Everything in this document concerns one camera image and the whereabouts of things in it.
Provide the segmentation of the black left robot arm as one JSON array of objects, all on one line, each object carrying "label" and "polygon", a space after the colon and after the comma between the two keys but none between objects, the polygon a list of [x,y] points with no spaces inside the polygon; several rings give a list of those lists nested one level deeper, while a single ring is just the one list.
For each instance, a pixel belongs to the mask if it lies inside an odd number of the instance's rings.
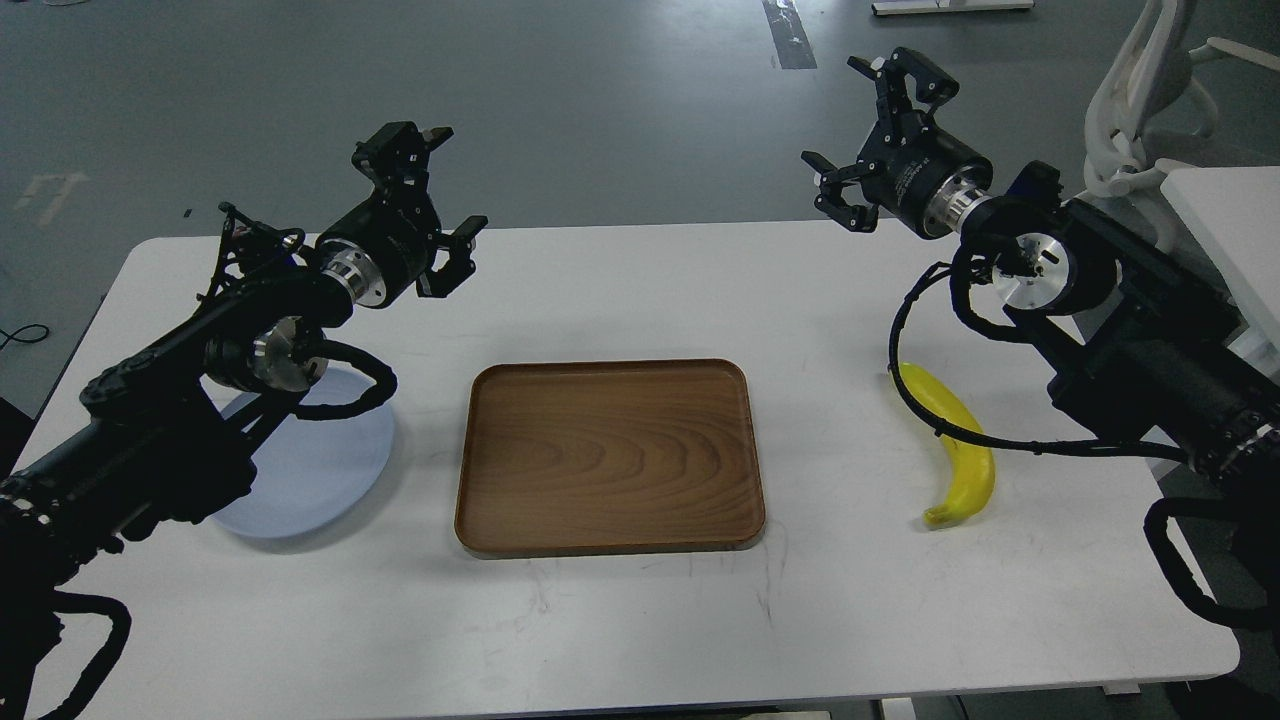
[{"label": "black left robot arm", "polygon": [[51,719],[78,717],[119,661],[127,606],[64,585],[161,521],[197,524],[244,497],[252,456],[287,418],[334,421],[383,406],[398,380],[369,351],[329,340],[358,306],[406,290],[444,299],[475,273],[468,217],[445,231],[429,193],[431,155],[451,127],[384,124],[351,161],[371,193],[315,241],[223,202],[209,286],[192,315],[106,368],[79,393],[88,424],[3,482],[3,716],[26,715],[61,618],[111,626]]}]

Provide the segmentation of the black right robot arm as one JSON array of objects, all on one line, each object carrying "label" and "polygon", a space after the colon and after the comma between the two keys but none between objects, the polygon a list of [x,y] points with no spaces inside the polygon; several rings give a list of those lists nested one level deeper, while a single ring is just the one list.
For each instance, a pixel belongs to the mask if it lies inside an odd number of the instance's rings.
[{"label": "black right robot arm", "polygon": [[[937,436],[978,447],[1188,466],[1219,495],[1149,507],[1143,530],[1162,574],[1206,621],[1276,633],[1277,386],[1228,347],[1239,320],[1226,299],[1098,208],[1064,199],[1048,164],[1028,163],[1005,193],[993,193],[991,161],[934,118],[959,85],[925,55],[896,47],[847,63],[876,87],[876,123],[850,165],[803,154],[817,176],[815,208],[850,232],[872,232],[888,211],[923,240],[959,237],[890,327],[888,372],[900,398]],[[1030,346],[1052,366],[1052,405],[1089,439],[986,436],[925,406],[925,391],[908,386],[899,347],[913,305],[940,282],[965,327]],[[1231,524],[1230,551],[1265,602],[1239,609],[1210,598],[1172,547],[1174,518]]]}]

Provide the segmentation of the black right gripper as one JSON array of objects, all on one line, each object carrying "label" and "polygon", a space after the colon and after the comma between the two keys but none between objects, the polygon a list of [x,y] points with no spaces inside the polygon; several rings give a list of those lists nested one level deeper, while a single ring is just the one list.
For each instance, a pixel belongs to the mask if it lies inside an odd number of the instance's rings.
[{"label": "black right gripper", "polygon": [[[941,219],[946,201],[934,199],[955,177],[986,191],[993,179],[988,158],[936,129],[934,114],[954,100],[960,83],[928,56],[897,47],[888,56],[850,56],[847,65],[876,86],[876,123],[854,164],[836,167],[812,150],[801,160],[814,170],[814,208],[842,229],[870,233],[884,209],[924,240],[952,232]],[[855,204],[845,191],[861,184],[869,202]]]}]

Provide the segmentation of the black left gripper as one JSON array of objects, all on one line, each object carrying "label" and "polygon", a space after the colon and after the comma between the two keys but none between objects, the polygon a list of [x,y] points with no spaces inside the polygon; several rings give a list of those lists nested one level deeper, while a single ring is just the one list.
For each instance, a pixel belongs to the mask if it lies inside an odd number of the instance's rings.
[{"label": "black left gripper", "polygon": [[416,279],[419,297],[444,299],[476,272],[472,252],[489,218],[471,215],[440,233],[428,188],[430,156],[453,136],[449,126],[422,131],[413,122],[390,122],[355,145],[352,165],[372,192],[316,243],[320,268],[346,286],[355,304],[385,307]]}]

